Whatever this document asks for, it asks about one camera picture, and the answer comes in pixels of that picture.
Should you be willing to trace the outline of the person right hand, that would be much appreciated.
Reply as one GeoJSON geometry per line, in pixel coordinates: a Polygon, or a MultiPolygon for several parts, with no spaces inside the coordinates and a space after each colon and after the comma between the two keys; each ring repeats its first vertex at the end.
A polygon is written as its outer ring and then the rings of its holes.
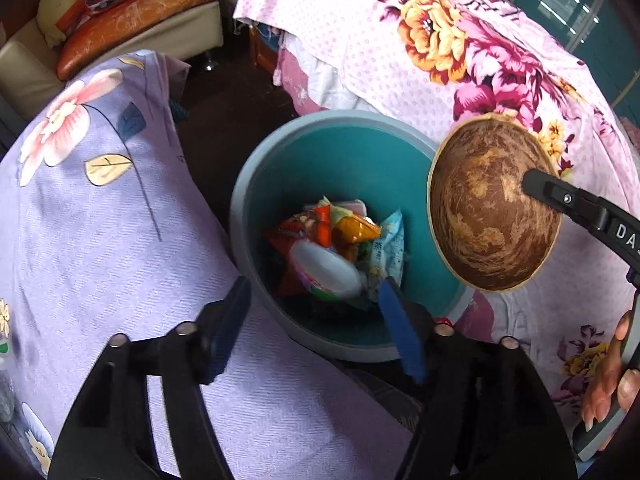
{"type": "Polygon", "coordinates": [[[639,392],[638,370],[624,370],[622,361],[622,343],[627,336],[630,319],[630,311],[620,318],[608,353],[598,365],[596,376],[592,378],[582,400],[582,421],[586,431],[590,431],[595,422],[606,419],[613,398],[628,413],[639,392]]]}

